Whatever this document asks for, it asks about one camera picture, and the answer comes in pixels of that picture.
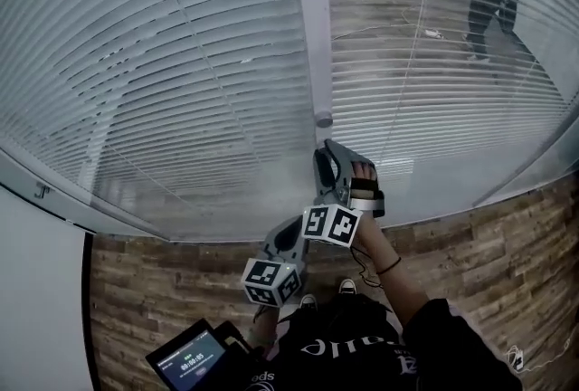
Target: wrist strap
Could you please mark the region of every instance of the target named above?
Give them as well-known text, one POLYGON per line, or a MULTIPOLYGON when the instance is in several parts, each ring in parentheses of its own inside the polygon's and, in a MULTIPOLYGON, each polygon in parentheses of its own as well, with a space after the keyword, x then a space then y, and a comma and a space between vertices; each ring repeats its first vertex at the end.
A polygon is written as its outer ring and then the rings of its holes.
POLYGON ((382 275, 384 273, 387 273, 388 271, 392 270, 394 267, 396 267, 400 261, 402 260, 402 257, 398 256, 398 261, 396 261, 394 264, 389 265, 388 267, 386 267, 383 271, 380 272, 376 272, 376 275, 382 275))

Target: window blind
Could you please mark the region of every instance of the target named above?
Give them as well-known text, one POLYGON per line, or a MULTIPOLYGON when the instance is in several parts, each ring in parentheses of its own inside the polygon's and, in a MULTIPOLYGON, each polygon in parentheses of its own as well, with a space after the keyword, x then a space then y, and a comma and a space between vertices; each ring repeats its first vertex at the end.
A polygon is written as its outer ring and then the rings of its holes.
POLYGON ((172 237, 255 211, 233 238, 259 238, 294 212, 253 206, 314 146, 299 0, 2 4, 5 142, 172 237))
POLYGON ((384 224, 472 208, 574 106, 576 0, 498 1, 329 0, 334 139, 377 164, 384 224))

